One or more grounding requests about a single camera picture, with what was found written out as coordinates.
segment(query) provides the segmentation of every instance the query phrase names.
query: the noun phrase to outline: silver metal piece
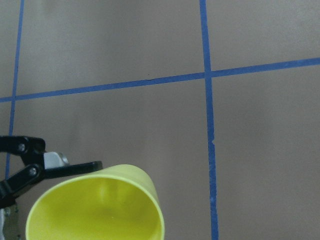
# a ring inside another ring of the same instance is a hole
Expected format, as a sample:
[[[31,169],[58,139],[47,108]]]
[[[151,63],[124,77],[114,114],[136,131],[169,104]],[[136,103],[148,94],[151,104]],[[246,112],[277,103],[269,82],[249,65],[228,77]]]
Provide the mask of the silver metal piece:
[[[21,240],[16,204],[0,209],[0,240]]]
[[[37,173],[38,173],[38,171],[36,168],[34,168],[34,167],[30,168],[30,170],[29,170],[30,176],[35,176],[35,175],[37,175]]]
[[[45,152],[43,154],[43,158],[45,169],[53,169],[69,165],[67,157],[61,152]]]
[[[18,150],[19,150],[20,152],[24,152],[24,151],[26,150],[26,145],[24,145],[23,143],[20,143],[20,144],[18,145]]]

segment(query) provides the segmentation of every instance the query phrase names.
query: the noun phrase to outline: yellow cup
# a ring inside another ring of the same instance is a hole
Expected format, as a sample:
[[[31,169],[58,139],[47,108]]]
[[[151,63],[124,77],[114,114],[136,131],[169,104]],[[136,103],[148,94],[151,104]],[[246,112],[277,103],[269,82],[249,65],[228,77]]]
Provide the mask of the yellow cup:
[[[155,186],[122,164],[64,181],[33,205],[27,240],[164,240]]]

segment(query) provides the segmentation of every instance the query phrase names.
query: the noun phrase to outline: vertical blue line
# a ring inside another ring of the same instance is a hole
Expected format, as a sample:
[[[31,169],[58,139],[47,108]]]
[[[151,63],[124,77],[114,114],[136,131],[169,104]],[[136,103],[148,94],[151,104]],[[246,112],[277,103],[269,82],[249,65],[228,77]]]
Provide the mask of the vertical blue line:
[[[218,240],[219,233],[218,233],[218,214],[217,214],[216,156],[215,156],[215,145],[213,143],[215,139],[214,105],[213,105],[213,89],[212,89],[212,78],[211,78],[211,59],[210,59],[210,45],[209,45],[206,0],[200,0],[200,16],[201,16],[201,31],[202,31],[207,137],[208,137],[211,238],[212,240]]]
[[[19,57],[20,57],[20,44],[22,35],[22,23],[24,18],[24,5],[25,1],[20,1],[20,12],[19,12],[19,23],[18,23],[18,34],[16,38],[16,49],[14,59],[14,75],[13,75],[13,87],[12,87],[12,98],[11,98],[11,111],[10,111],[10,124],[9,124],[9,136],[12,136],[14,131],[15,121],[15,109],[16,109],[16,95],[17,95],[17,84],[18,84],[18,71],[19,71]],[[10,154],[6,155],[5,163],[5,178],[9,177],[10,172]]]

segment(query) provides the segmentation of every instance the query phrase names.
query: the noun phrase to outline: gray square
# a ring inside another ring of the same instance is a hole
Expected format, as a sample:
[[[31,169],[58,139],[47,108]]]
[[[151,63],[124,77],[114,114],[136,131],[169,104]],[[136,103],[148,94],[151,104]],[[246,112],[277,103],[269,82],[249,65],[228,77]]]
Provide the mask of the gray square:
[[[0,4],[0,98],[12,95],[18,35],[20,1]]]
[[[46,140],[70,163],[133,164],[154,181],[166,240],[211,238],[204,80],[40,98],[16,103],[14,134]],[[36,199],[20,197],[21,229]]]
[[[213,79],[221,240],[320,238],[319,74]]]
[[[320,57],[320,1],[207,1],[214,70]]]
[[[24,6],[18,94],[203,72],[193,0],[33,0]]]
[[[11,102],[0,103],[0,136],[6,136],[9,133]],[[5,153],[0,154],[0,181],[5,179],[6,173]]]

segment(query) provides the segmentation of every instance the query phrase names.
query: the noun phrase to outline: gray surface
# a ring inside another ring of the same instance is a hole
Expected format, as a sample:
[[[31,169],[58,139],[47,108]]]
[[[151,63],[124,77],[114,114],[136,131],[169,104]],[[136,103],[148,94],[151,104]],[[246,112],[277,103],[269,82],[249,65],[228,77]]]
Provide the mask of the gray surface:
[[[0,103],[0,136],[8,135],[11,103]],[[6,154],[0,153],[0,181],[5,178]]]
[[[18,101],[15,135],[46,140],[70,163],[134,164],[150,174],[166,240],[208,240],[209,174],[204,81]],[[47,180],[19,199],[20,226]]]
[[[221,240],[320,239],[319,75],[213,80]]]
[[[208,0],[214,70],[320,56],[318,0]]]
[[[0,1],[0,98],[12,94],[19,6],[19,1]]]
[[[26,1],[18,94],[203,72],[193,0]]]

